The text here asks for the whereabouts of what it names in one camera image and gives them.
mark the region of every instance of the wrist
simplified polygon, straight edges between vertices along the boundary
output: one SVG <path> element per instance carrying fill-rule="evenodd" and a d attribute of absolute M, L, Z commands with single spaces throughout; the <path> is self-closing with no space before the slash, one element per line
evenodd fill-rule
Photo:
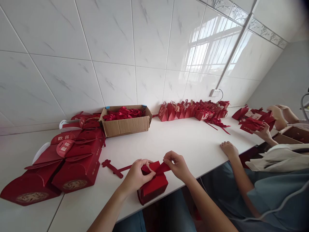
<path fill-rule="evenodd" d="M 124 184 L 119 185 L 119 187 L 115 191 L 115 194 L 121 199 L 126 199 L 131 193 L 132 191 Z"/>

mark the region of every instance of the red ribbon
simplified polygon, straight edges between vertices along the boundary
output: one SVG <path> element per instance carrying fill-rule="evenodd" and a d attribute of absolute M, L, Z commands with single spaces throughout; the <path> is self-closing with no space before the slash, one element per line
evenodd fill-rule
<path fill-rule="evenodd" d="M 230 127 L 228 125 L 224 125 L 222 122 L 221 122 L 221 119 L 217 119 L 217 118 L 213 118 L 211 120 L 208 120 L 209 123 L 213 123 L 215 124 L 216 126 L 219 126 L 222 128 L 222 130 L 224 130 L 227 134 L 231 135 L 230 133 L 228 133 L 224 128 L 226 127 Z"/>
<path fill-rule="evenodd" d="M 103 119 L 105 121 L 121 120 L 121 119 L 130 119 L 138 118 L 142 116 L 142 111 L 138 109 L 128 110 L 126 107 L 121 107 L 118 112 L 108 111 L 108 115 L 104 115 Z"/>

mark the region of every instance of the ribbon bow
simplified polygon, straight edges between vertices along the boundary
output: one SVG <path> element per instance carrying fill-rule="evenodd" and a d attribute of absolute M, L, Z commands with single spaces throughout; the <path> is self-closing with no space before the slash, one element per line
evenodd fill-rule
<path fill-rule="evenodd" d="M 215 124 L 216 126 L 221 127 L 222 130 L 224 130 L 227 134 L 231 135 L 230 133 L 228 133 L 228 132 L 224 129 L 224 128 L 230 127 L 230 126 L 224 125 L 224 124 L 221 122 L 221 119 L 213 118 L 212 120 L 210 120 L 210 121 L 208 121 L 208 122 L 205 121 L 205 123 L 207 123 L 208 125 L 210 125 L 210 123 L 213 123 L 213 124 Z"/>

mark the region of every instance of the person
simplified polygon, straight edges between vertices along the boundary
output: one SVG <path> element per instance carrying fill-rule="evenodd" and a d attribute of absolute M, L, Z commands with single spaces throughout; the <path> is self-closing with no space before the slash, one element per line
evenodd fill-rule
<path fill-rule="evenodd" d="M 237 231 L 231 221 L 212 201 L 191 174 L 183 156 L 169 151 L 165 154 L 163 161 L 170 167 L 174 175 L 188 187 L 208 231 Z M 153 171 L 146 176 L 142 174 L 141 167 L 148 163 L 151 163 L 151 161 L 147 159 L 139 159 L 133 163 L 124 181 L 94 220 L 88 232 L 146 231 L 142 211 L 139 211 L 116 225 L 115 223 L 126 198 L 130 194 L 135 193 L 143 184 L 147 183 L 155 176 L 155 172 Z M 166 216 L 170 218 L 166 218 L 166 224 L 163 225 L 165 227 L 164 230 L 177 232 L 196 231 L 181 190 L 179 189 L 165 198 L 168 198 L 165 204 L 166 209 L 169 210 Z"/>
<path fill-rule="evenodd" d="M 266 123 L 261 130 L 252 132 L 273 149 L 280 149 Z M 305 231 L 309 228 L 309 168 L 285 173 L 252 171 L 243 168 L 232 143 L 223 142 L 220 147 L 229 162 L 211 173 L 212 199 L 238 230 Z"/>
<path fill-rule="evenodd" d="M 272 105 L 269 106 L 267 110 L 273 112 L 273 117 L 276 119 L 275 127 L 278 131 L 287 126 L 295 126 L 309 131 L 309 123 L 306 120 L 300 120 L 289 107 L 284 105 Z"/>

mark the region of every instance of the box lid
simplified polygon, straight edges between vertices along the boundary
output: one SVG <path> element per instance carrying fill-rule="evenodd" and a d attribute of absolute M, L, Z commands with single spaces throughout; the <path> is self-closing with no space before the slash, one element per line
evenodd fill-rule
<path fill-rule="evenodd" d="M 72 130 L 72 131 L 67 131 L 67 132 L 62 132 L 59 135 L 56 135 L 52 140 L 51 140 L 51 145 L 58 144 L 63 140 L 75 140 L 78 135 L 81 133 L 81 129 L 79 130 Z"/>

